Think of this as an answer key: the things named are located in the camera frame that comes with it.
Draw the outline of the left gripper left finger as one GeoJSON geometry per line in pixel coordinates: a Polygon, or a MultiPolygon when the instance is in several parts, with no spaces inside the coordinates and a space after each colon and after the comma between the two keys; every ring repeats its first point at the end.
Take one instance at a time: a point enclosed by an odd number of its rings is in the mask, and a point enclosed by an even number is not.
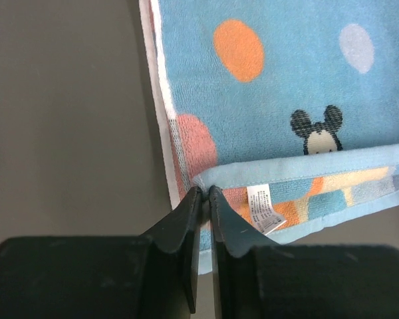
{"type": "Polygon", "coordinates": [[[193,187],[174,210],[144,232],[151,245],[140,314],[196,312],[201,218],[201,190],[193,187]]]}

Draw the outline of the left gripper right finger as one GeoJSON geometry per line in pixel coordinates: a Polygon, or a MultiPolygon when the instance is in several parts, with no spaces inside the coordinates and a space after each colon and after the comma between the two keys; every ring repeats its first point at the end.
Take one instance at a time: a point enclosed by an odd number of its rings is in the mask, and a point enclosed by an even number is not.
{"type": "Polygon", "coordinates": [[[216,318],[261,318],[257,247],[278,244],[236,213],[223,191],[209,189],[211,257],[216,318]]]}

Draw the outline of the light blue polka-dot towel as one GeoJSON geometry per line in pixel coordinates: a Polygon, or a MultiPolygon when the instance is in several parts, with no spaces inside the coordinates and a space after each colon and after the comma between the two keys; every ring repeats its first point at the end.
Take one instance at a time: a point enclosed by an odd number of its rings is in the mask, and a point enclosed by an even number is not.
{"type": "Polygon", "coordinates": [[[399,205],[399,1],[141,1],[172,207],[280,244],[399,205]]]}

